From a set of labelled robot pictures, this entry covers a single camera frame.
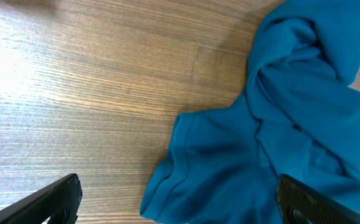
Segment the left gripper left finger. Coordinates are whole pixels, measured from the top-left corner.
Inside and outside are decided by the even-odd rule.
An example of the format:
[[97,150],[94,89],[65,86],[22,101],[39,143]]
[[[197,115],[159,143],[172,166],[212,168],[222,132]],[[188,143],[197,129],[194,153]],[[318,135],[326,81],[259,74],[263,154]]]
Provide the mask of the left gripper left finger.
[[68,174],[0,210],[0,224],[74,224],[82,196],[78,175]]

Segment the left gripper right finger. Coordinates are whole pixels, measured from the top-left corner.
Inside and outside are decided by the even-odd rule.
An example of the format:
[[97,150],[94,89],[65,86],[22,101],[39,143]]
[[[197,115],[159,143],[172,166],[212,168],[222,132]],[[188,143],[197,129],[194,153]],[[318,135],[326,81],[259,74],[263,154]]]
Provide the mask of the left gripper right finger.
[[360,214],[282,174],[275,198],[283,224],[360,224]]

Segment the blue t-shirt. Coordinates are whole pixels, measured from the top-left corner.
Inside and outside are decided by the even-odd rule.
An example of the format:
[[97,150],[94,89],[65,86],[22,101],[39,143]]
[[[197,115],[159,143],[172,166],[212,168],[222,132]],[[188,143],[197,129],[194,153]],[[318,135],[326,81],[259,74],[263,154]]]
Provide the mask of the blue t-shirt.
[[287,174],[360,213],[360,1],[292,0],[261,22],[245,89],[177,116],[140,214],[159,223],[280,223]]

